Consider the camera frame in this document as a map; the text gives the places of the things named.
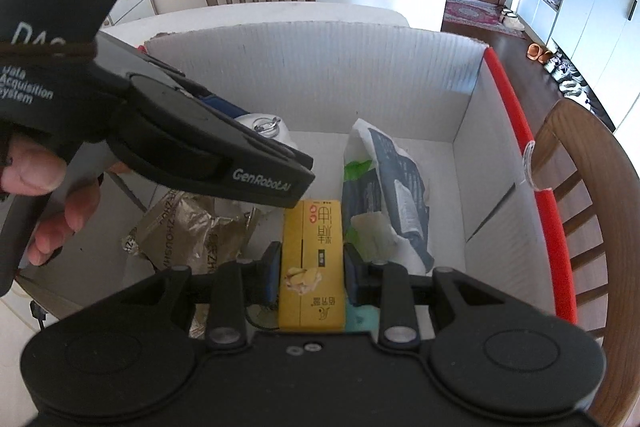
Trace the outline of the person's left hand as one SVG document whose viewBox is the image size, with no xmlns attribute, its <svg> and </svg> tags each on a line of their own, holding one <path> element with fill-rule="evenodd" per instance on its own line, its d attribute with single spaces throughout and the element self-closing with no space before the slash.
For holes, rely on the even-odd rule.
<svg viewBox="0 0 640 427">
<path fill-rule="evenodd" d="M 66 162 L 43 145 L 21 133 L 13 133 L 1 152 L 1 191 L 16 196 L 47 196 L 61 186 Z M 101 198 L 99 182 L 91 180 L 66 196 L 62 210 L 41 220 L 27 236 L 30 243 L 16 249 L 1 247 L 1 277 L 15 273 L 14 254 L 26 256 L 33 265 L 43 265 L 96 212 Z"/>
</svg>

